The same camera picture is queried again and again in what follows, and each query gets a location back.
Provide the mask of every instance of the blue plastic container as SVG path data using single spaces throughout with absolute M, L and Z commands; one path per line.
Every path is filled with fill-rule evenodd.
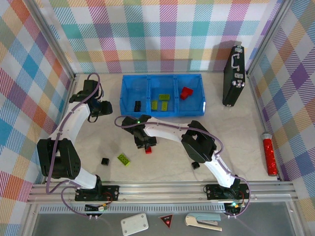
M 183 87 L 193 90 L 192 96 L 180 98 Z M 160 94 L 169 94 L 167 111 L 162 111 Z M 157 101 L 157 110 L 151 110 L 152 101 Z M 141 101 L 140 112 L 134 111 L 135 101 Z M 139 117 L 142 114 L 153 117 L 203 116 L 206 98 L 201 74 L 176 75 L 124 75 L 120 96 L 122 115 Z

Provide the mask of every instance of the plaid wall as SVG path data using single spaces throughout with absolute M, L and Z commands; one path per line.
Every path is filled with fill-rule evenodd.
M 57 127 L 70 79 L 22 0 L 0 0 L 0 236 L 14 236 L 32 184 L 36 143 Z
M 282 0 L 36 0 L 79 73 L 223 71 L 251 62 Z
M 315 235 L 315 0 L 296 0 L 253 84 L 285 180 Z

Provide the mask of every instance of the triangle sign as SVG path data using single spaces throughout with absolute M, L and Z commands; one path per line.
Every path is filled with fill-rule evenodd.
M 172 224 L 173 215 L 161 216 L 160 219 L 165 223 L 165 225 L 170 229 Z

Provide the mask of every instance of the lime green lego brick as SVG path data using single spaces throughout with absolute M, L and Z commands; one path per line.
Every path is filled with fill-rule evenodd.
M 157 110 L 158 109 L 158 101 L 152 101 L 151 110 Z
M 167 102 L 162 102 L 162 109 L 161 111 L 166 112 L 167 111 Z
M 118 160 L 120 160 L 125 166 L 128 166 L 130 164 L 129 159 L 124 155 L 120 154 L 118 157 Z
M 170 95 L 169 94 L 160 94 L 158 96 L 158 98 L 159 98 L 160 101 L 169 101 Z

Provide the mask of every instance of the stapler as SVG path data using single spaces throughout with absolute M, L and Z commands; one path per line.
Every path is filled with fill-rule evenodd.
M 185 224 L 187 226 L 195 226 L 209 230 L 222 231 L 221 227 L 215 227 L 218 225 L 218 221 L 221 221 L 220 215 L 213 213 L 189 213 L 185 217 Z

